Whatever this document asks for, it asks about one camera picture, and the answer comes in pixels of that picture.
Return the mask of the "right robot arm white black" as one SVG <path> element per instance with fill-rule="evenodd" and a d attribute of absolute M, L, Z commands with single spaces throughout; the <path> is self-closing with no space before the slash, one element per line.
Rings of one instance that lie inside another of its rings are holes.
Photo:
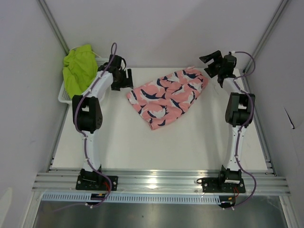
<path fill-rule="evenodd" d="M 229 191 L 234 184 L 240 184 L 243 169 L 241 167 L 242 144 L 248 126 L 253 121 L 255 95 L 245 91 L 234 71 L 237 58 L 234 52 L 223 56 L 217 50 L 209 55 L 199 57 L 207 64 L 204 68 L 209 77 L 217 77 L 217 83 L 229 95 L 225 112 L 225 121 L 228 124 L 228 149 L 224 164 L 217 179 L 217 187 L 221 191 Z"/>

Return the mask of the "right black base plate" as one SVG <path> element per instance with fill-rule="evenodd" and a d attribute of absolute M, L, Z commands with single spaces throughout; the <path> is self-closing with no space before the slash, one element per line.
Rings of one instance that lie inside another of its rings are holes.
<path fill-rule="evenodd" d="M 202 186 L 204 193 L 245 193 L 244 180 L 220 180 L 219 178 L 205 177 L 196 180 Z"/>

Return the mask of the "pink shark print shorts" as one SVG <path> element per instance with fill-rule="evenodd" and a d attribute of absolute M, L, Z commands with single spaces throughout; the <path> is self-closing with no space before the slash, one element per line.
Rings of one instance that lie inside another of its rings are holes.
<path fill-rule="evenodd" d="M 208 82 L 201 71 L 188 67 L 136 87 L 126 98 L 149 127 L 156 130 L 182 117 Z"/>

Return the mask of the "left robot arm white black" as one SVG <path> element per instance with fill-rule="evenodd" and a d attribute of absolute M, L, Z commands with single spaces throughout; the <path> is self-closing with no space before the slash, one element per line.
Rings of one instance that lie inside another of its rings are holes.
<path fill-rule="evenodd" d="M 98 68 L 91 85 L 72 98 L 73 124 L 82 135 L 84 145 L 82 170 L 88 173 L 101 171 L 97 138 L 103 123 L 100 103 L 108 88 L 113 91 L 133 88 L 132 71 L 126 68 L 126 61 L 121 56 L 111 54 L 109 61 Z"/>

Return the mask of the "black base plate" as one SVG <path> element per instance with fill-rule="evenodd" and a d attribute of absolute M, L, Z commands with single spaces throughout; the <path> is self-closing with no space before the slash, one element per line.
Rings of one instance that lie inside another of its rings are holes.
<path fill-rule="evenodd" d="M 111 183 L 111 191 L 117 191 L 118 176 L 108 176 L 108 179 L 95 171 L 81 169 L 76 182 L 76 190 L 106 191 Z"/>
<path fill-rule="evenodd" d="M 220 180 L 219 178 L 205 177 L 196 180 L 202 186 L 204 193 L 245 193 L 244 180 Z"/>

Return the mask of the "white plastic basket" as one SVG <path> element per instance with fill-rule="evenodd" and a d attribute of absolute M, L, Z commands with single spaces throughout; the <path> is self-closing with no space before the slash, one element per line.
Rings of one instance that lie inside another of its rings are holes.
<path fill-rule="evenodd" d="M 108 61 L 108 59 L 102 58 L 102 57 L 96 57 L 95 60 L 99 67 Z M 68 95 L 68 93 L 65 90 L 64 82 L 62 83 L 59 94 L 58 94 L 58 101 L 61 103 L 68 104 L 68 105 L 72 104 L 72 99 L 70 98 L 70 96 Z"/>

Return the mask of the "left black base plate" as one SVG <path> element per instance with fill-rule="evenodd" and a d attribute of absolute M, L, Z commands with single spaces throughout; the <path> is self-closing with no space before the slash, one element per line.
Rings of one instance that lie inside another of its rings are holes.
<path fill-rule="evenodd" d="M 95 171 L 81 169 L 76 182 L 76 190 L 106 191 L 111 183 L 111 191 L 117 191 L 118 176 L 108 176 L 108 179 Z"/>

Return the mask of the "lime green shorts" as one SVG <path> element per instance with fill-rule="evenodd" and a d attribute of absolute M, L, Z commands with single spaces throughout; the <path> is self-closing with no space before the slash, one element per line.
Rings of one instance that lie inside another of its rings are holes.
<path fill-rule="evenodd" d="M 98 65 L 90 44 L 69 51 L 63 60 L 65 90 L 70 98 L 81 95 L 96 77 Z"/>

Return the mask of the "left aluminium frame post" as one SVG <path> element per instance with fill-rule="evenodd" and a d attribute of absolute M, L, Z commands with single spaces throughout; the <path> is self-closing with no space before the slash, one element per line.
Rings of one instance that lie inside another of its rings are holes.
<path fill-rule="evenodd" d="M 53 16 L 51 10 L 49 9 L 49 6 L 45 0 L 37 0 L 37 4 L 39 5 L 47 23 L 49 24 L 51 30 L 53 31 L 57 41 L 59 42 L 62 50 L 66 55 L 69 53 L 69 47 L 64 39 L 64 36 L 62 35 L 62 32 L 55 20 L 55 17 Z"/>

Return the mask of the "aluminium frame post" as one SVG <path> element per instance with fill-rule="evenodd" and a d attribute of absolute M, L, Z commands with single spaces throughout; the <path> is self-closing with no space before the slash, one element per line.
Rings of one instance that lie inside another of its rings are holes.
<path fill-rule="evenodd" d="M 270 39 L 272 33 L 274 32 L 276 26 L 278 25 L 280 19 L 288 8 L 288 5 L 291 3 L 291 0 L 281 0 L 277 6 L 271 20 L 269 21 L 265 31 L 263 32 L 261 38 L 258 41 L 257 46 L 255 47 L 251 56 L 257 61 L 258 56 L 262 53 L 264 47 L 266 46 L 268 40 Z"/>
<path fill-rule="evenodd" d="M 62 35 L 62 32 L 55 20 L 55 17 L 53 16 L 51 10 L 49 9 L 49 6 L 45 0 L 37 0 L 37 4 L 39 5 L 47 23 L 49 24 L 51 30 L 53 31 L 57 41 L 59 42 L 62 50 L 66 55 L 69 53 L 69 47 L 64 39 L 64 36 Z"/>

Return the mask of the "aluminium mounting rail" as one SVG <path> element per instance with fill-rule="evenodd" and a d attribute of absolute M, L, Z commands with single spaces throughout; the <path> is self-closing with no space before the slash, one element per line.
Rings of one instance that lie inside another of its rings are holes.
<path fill-rule="evenodd" d="M 79 170 L 49 170 L 36 175 L 33 191 L 75 191 Z M 196 180 L 217 177 L 211 171 L 127 171 L 107 170 L 108 176 L 118 176 L 117 192 L 133 194 L 185 194 L 193 195 L 202 191 Z M 289 196 L 291 194 L 285 177 L 272 172 L 255 173 L 255 182 L 248 175 L 242 176 L 246 194 L 252 191 L 258 196 Z"/>

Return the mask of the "right aluminium frame post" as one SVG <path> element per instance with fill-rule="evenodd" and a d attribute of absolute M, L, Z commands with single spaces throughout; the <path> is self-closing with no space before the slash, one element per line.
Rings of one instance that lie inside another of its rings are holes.
<path fill-rule="evenodd" d="M 278 25 L 280 19 L 288 8 L 288 5 L 291 3 L 291 0 L 281 0 L 277 6 L 271 20 L 269 21 L 265 31 L 263 32 L 261 38 L 258 41 L 257 46 L 255 47 L 251 56 L 257 61 L 258 56 L 262 53 L 264 47 L 266 46 L 268 40 L 270 39 L 272 33 L 274 32 L 276 26 Z"/>

